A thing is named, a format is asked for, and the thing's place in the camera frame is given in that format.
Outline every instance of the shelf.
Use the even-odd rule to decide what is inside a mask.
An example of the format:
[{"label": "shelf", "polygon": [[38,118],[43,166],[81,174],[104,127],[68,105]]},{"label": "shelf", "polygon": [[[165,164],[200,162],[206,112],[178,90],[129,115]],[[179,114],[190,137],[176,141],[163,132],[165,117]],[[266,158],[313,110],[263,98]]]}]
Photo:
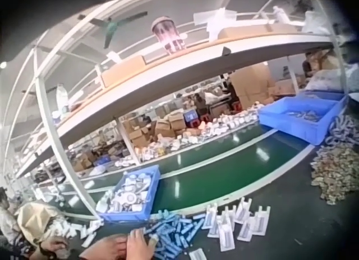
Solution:
[{"label": "shelf", "polygon": [[[84,102],[60,125],[58,134],[68,146],[113,120],[155,99],[193,85],[201,80],[252,64],[287,55],[305,53],[314,48],[330,48],[330,37],[315,34],[266,33],[251,37],[226,38],[170,55],[144,69],[118,80]],[[232,51],[222,56],[223,48]],[[16,177],[25,175],[53,156],[49,139],[31,155]]]}]

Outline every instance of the red stool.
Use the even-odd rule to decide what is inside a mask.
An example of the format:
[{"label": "red stool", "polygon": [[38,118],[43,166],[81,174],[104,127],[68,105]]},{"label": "red stool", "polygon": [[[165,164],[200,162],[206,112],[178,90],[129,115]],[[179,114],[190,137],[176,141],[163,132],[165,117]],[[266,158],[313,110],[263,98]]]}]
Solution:
[{"label": "red stool", "polygon": [[211,120],[212,120],[211,117],[209,116],[209,114],[201,115],[200,119],[201,119],[201,121],[204,121],[206,123],[211,122]]},{"label": "red stool", "polygon": [[242,105],[239,101],[232,103],[232,108],[237,113],[240,113],[242,111]]},{"label": "red stool", "polygon": [[200,124],[201,124],[201,122],[198,119],[195,119],[190,122],[190,127],[191,128],[199,127]]}]

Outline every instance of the green conveyor belt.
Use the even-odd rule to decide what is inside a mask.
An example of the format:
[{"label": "green conveyor belt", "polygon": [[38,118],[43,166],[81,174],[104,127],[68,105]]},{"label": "green conveyor belt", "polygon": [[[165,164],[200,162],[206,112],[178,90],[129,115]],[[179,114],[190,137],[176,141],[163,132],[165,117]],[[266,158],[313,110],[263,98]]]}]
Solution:
[{"label": "green conveyor belt", "polygon": [[[146,166],[158,164],[161,174],[169,173],[227,152],[264,134],[269,130],[270,128],[265,126],[251,125],[247,128],[240,129],[235,133],[228,134],[214,141],[203,144],[197,148],[186,150],[180,154],[166,157],[162,160],[147,164]],[[143,168],[143,166],[133,167],[131,170],[128,171],[133,171],[141,168]],[[99,178],[93,177],[93,179],[91,180],[94,181],[94,184],[89,188],[89,190],[108,186],[115,186],[122,178],[122,175],[123,172],[120,171],[117,173],[109,173],[108,175]],[[82,181],[82,183],[83,185],[85,185],[89,181],[90,180],[85,180]],[[74,192],[72,185],[68,183],[60,185],[59,188],[62,192]]]},{"label": "green conveyor belt", "polygon": [[[298,138],[276,132],[210,165],[162,179],[157,190],[153,213],[165,208],[178,210],[191,207],[237,191],[275,171],[307,145]],[[260,156],[263,152],[268,156],[266,159]],[[94,201],[98,201],[103,193],[92,193],[91,196]],[[71,208],[62,210],[89,215],[81,201]]]}]

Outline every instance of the blue plastic crate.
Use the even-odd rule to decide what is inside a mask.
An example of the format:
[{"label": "blue plastic crate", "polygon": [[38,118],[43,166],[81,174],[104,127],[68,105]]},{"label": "blue plastic crate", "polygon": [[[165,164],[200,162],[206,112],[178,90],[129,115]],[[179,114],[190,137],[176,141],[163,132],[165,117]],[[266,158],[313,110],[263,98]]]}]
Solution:
[{"label": "blue plastic crate", "polygon": [[140,175],[141,173],[146,173],[147,175],[150,175],[152,177],[150,187],[148,189],[148,195],[147,199],[144,204],[144,208],[142,211],[139,212],[119,212],[119,213],[98,213],[101,218],[103,218],[106,221],[111,222],[119,222],[119,221],[147,221],[150,219],[151,210],[153,207],[153,202],[155,200],[155,195],[160,179],[160,172],[159,172],[159,166],[149,166],[147,168],[143,168],[137,171],[132,171],[124,176],[122,176],[121,180],[118,182],[118,184],[115,186],[114,191],[118,191],[123,184],[125,183],[126,178],[128,178],[130,175]]},{"label": "blue plastic crate", "polygon": [[[310,144],[319,145],[324,140],[328,127],[344,108],[345,99],[340,101],[313,99],[309,97],[285,97],[259,110],[259,122]],[[321,116],[318,122],[296,118],[287,112],[315,111]]]},{"label": "blue plastic crate", "polygon": [[111,158],[109,155],[103,155],[101,157],[99,157],[95,162],[94,162],[94,166],[99,166],[99,165],[104,165],[106,163],[111,162]]},{"label": "blue plastic crate", "polygon": [[303,97],[303,96],[310,96],[314,95],[319,97],[320,99],[328,99],[328,100],[336,100],[340,101],[343,99],[344,94],[343,93],[337,93],[337,92],[328,92],[328,91],[319,91],[319,90],[306,90],[300,92],[297,96]]}]

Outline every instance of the white bottle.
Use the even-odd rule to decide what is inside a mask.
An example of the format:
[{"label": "white bottle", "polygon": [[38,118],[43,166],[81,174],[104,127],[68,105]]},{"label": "white bottle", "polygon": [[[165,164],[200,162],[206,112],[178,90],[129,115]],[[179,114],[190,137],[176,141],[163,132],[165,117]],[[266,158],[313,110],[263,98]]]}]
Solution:
[{"label": "white bottle", "polygon": [[62,83],[57,85],[56,89],[56,103],[57,109],[60,112],[61,116],[70,112],[68,107],[68,95],[66,89],[63,87]]}]

